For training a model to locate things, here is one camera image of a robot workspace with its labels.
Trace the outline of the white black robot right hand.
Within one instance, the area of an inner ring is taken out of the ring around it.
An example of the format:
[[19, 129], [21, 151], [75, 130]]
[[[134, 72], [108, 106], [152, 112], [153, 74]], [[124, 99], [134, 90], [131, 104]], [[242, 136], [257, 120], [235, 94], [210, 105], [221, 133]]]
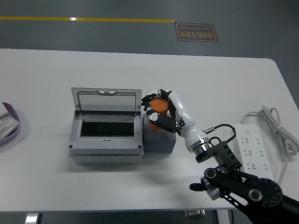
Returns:
[[[150, 105], [152, 101], [158, 98], [168, 102], [171, 116], [157, 112]], [[176, 92], [163, 89], [156, 90], [143, 97], [141, 105], [151, 123], [170, 133], [178, 133], [185, 139], [185, 146], [191, 153], [198, 150], [204, 152], [211, 147], [207, 134], [197, 128], [189, 110]]]

